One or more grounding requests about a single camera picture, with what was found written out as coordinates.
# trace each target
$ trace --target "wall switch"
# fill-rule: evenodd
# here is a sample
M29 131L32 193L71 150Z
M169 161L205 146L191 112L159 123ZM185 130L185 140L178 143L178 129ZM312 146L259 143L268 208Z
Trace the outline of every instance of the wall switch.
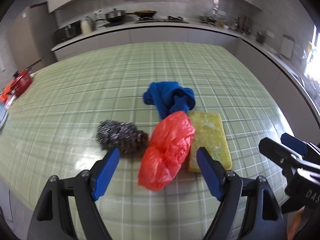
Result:
M267 35L273 39L275 38L275 35L270 31L267 31Z
M227 16L227 13L221 10L218 10L218 14L222 16Z

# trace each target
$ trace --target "refrigerator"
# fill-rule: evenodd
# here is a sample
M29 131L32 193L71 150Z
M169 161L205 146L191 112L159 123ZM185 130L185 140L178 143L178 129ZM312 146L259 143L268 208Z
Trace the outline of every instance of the refrigerator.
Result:
M26 7L8 28L8 41L19 71L28 67L35 72L55 63L51 51L56 45L54 13L48 13L47 2Z

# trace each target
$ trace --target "white countertop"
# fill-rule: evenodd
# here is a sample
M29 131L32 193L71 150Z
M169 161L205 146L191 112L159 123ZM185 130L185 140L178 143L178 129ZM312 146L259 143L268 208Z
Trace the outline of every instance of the white countertop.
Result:
M256 49L264 53L269 59L271 59L277 66L279 66L288 76L289 78L297 85L297 87L300 89L302 94L305 96L307 101L310 103L314 113L316 114L318 120L320 121L320 109L317 108L316 104L313 102L313 100L308 95L307 91L304 89L304 87L298 82L298 80L293 76L293 74L297 76L303 76L301 73L299 73L290 63L285 63L283 60L281 60L278 56L273 54L268 46L261 45L260 43L256 42L253 37L244 36L240 34L239 32L235 32L229 29L224 29L221 27L216 27L212 25L206 25L197 19L185 19L189 23L170 23L170 22L152 22L152 23L135 23L135 21L126 22L122 25L117 25L113 27L102 27L98 30L95 30L89 34L86 35L79 35L71 40L65 41L63 43L58 44L57 46L53 47L51 51L56 51L64 46L67 46L68 44L74 43L75 41L80 41L86 38L89 38L91 36L96 36L103 33L108 32L114 32L114 31L120 31L125 30L128 28L139 28L139 27L152 27L152 26L180 26L180 27L188 27L188 28L197 28L197 29L203 29L203 30L210 30L210 31L216 31L219 33L225 33L228 35L232 35L238 38L241 38L242 40L246 41L247 43L254 46Z

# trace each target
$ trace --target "red plastic bag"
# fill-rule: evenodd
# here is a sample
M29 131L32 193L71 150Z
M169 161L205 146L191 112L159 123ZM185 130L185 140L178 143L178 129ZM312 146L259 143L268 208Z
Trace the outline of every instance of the red plastic bag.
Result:
M158 191L178 174L188 156L196 129L185 112L163 119L152 133L138 173L138 185Z

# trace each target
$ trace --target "table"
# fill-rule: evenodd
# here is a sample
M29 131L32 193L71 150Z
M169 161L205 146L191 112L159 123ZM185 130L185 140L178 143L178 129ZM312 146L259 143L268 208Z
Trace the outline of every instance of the table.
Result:
M101 121L135 122L151 135L159 117L142 95L156 81L178 81L193 89L195 110L220 113L232 169L244 177L267 177L278 202L285 199L280 168L257 145L264 137L279 141L282 133L292 133L286 119L233 55L197 43L127 44L39 70L9 109L0 135L0 176L34 209L50 175L73 177L105 155L96 142ZM219 206L202 176L188 173L184 165L164 190L151 192L137 186L140 160L139 155L121 156L106 194L96 202L113 239L201 239ZM70 206L82 239L73 198ZM233 235L239 232L244 206L242 198Z

